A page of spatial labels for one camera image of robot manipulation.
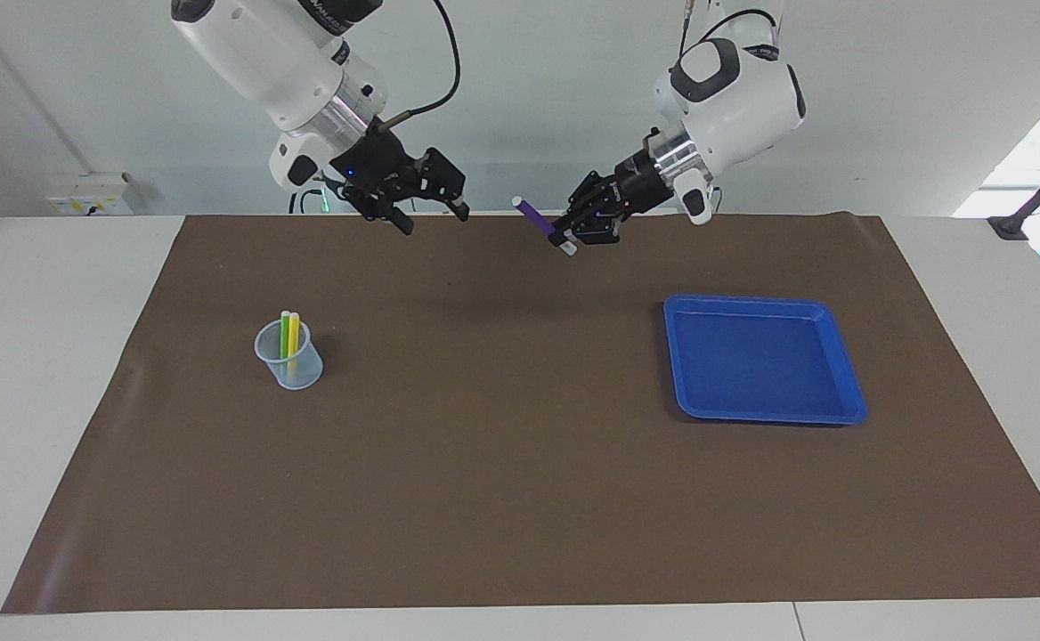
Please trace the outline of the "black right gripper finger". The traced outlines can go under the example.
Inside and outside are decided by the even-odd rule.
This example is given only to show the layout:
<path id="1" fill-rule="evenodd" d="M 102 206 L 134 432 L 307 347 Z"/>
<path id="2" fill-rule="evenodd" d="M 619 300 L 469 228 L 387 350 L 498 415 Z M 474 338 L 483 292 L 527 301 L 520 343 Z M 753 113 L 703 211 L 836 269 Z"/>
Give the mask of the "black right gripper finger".
<path id="1" fill-rule="evenodd" d="M 466 175 L 442 151 L 428 147 L 424 153 L 424 199 L 442 203 L 460 222 L 467 222 L 470 207 L 464 202 Z"/>
<path id="2" fill-rule="evenodd" d="M 414 231 L 414 222 L 402 213 L 402 209 L 390 200 L 370 200 L 369 219 L 371 222 L 387 222 L 393 224 L 402 235 L 410 236 Z"/>

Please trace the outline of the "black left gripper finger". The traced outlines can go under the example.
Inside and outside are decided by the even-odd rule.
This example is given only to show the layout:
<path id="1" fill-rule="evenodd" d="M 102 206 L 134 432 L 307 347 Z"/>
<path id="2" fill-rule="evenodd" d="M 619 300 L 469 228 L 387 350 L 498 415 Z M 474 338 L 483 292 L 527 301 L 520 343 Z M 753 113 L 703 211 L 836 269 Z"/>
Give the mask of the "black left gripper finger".
<path id="1" fill-rule="evenodd" d="M 590 219 L 605 219 L 613 216 L 613 200 L 617 200 L 613 185 L 613 175 L 601 175 L 590 171 L 584 175 L 580 185 L 569 195 L 566 203 L 565 217 L 569 222 L 584 222 Z"/>
<path id="2" fill-rule="evenodd" d="M 566 210 L 553 222 L 553 247 L 613 245 L 621 242 L 623 215 L 602 211 Z"/>

